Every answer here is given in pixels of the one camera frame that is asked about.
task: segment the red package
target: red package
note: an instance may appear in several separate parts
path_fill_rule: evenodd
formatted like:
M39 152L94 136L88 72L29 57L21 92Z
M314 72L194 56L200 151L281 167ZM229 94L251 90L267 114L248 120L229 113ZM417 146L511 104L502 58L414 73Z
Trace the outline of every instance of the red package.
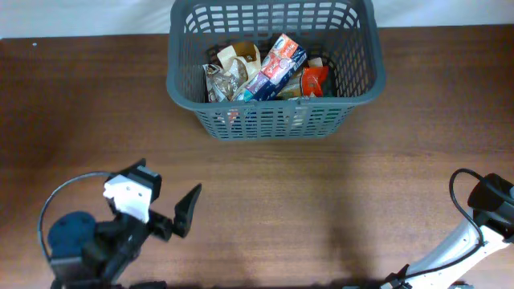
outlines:
M302 92L304 96L323 96L321 84L328 77L328 67L305 68L302 75Z

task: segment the snack bag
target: snack bag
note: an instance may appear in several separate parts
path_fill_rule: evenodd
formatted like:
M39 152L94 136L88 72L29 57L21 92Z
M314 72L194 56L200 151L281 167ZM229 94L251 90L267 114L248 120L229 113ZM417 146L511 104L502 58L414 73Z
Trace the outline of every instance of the snack bag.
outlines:
M298 97L322 97L321 85L328 77L328 67L323 66L321 58L308 61L310 68L296 73L288 84L279 92L277 100L297 99Z
M203 65L209 102L233 100L237 90L253 79L261 68L259 49L249 42L221 50L218 58L222 67Z

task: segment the white wall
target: white wall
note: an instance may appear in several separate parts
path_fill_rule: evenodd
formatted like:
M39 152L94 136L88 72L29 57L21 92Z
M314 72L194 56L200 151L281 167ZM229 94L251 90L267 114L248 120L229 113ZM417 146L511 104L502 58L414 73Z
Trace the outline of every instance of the white wall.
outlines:
M0 0L0 38L168 33L173 2ZM514 0L374 0L373 3L380 27L514 23Z

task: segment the wooden table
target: wooden table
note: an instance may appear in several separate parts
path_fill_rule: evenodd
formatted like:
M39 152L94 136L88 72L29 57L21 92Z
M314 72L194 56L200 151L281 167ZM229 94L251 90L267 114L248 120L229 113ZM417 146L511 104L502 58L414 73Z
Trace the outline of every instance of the wooden table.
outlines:
M0 287L52 280L36 240L50 192L140 157L162 174L171 215L198 182L190 235L147 241L122 275L172 284L295 286L386 277L462 219L460 167L514 181L514 27L380 31L386 89L323 140L220 142L165 89L167 35L0 41ZM475 181L460 177L464 202ZM55 199L58 217L110 218L101 180ZM514 250L463 277L514 287Z

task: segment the crumpled wrapper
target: crumpled wrapper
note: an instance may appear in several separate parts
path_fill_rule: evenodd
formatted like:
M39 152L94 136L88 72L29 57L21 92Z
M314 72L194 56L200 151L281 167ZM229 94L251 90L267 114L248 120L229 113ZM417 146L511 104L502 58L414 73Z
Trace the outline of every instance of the crumpled wrapper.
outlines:
M232 101L238 89L259 74L260 53L250 42L233 44L218 53L219 62L203 65L209 102Z

